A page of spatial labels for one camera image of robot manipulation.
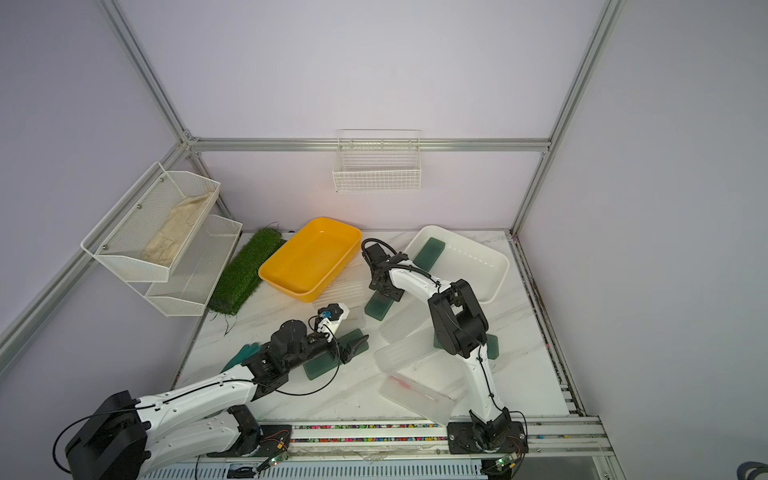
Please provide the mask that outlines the green pencil case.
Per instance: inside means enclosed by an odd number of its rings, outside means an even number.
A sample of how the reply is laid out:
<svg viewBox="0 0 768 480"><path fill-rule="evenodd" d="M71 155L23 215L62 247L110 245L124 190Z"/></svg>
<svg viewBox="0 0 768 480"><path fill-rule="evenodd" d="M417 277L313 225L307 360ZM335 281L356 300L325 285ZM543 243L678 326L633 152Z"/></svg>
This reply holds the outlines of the green pencil case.
<svg viewBox="0 0 768 480"><path fill-rule="evenodd" d="M413 263L418 268L430 272L444 250L444 241L430 237L414 257Z"/></svg>
<svg viewBox="0 0 768 480"><path fill-rule="evenodd" d="M341 350L344 348L344 346L350 342L353 341L356 338L359 338L362 335L367 335L362 332L361 329L355 329L350 331L347 334L342 335L338 338L338 346ZM367 352L369 350L369 343L367 341L367 344L363 347L361 347L354 358L357 356L360 356L361 354ZM308 380L313 381L321 377L322 375L331 372L332 370L335 370L337 366L342 365L340 361L340 356L338 356L338 352L336 351L335 347L331 348L330 352L326 352L322 355L320 355L317 358L314 358L303 365L303 369L305 372L305 375Z"/></svg>
<svg viewBox="0 0 768 480"><path fill-rule="evenodd" d="M436 349L442 348L437 335L433 336L433 347ZM499 340L496 335L487 335L487 356L490 360L496 360L499 357Z"/></svg>
<svg viewBox="0 0 768 480"><path fill-rule="evenodd" d="M379 292L375 292L364 306L364 313L377 321L383 321L395 301Z"/></svg>

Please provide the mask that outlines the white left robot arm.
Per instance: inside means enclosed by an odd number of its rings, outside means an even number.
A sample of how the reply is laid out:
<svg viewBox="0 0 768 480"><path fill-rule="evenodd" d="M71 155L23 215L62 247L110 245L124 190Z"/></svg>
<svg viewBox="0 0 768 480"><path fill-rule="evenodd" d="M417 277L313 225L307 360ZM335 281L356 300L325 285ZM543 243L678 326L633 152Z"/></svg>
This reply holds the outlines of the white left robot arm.
<svg viewBox="0 0 768 480"><path fill-rule="evenodd" d="M74 422L59 468L75 479L138 479L192 457L274 450L286 438L265 432L251 403L281 392L290 373L312 360L339 367L366 349L367 335L354 330L338 337L337 326L323 319L310 330L289 320L268 342L243 347L212 378L140 398L127 390L111 395Z"/></svg>

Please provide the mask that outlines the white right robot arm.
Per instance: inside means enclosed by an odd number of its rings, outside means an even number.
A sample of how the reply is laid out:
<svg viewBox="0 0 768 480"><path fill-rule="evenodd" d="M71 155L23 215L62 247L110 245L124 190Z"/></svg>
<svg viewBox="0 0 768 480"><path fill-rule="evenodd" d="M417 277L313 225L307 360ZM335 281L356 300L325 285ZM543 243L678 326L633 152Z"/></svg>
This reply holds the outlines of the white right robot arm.
<svg viewBox="0 0 768 480"><path fill-rule="evenodd" d="M431 273L445 243L431 238L410 258L388 243L367 238L361 254L369 267L369 288L397 302L408 293L429 310L434 337L465 368L470 393L469 419L447 424L452 453L514 454L518 461L528 453L528 424L496 398L488 357L489 322L471 285L464 279L444 280Z"/></svg>

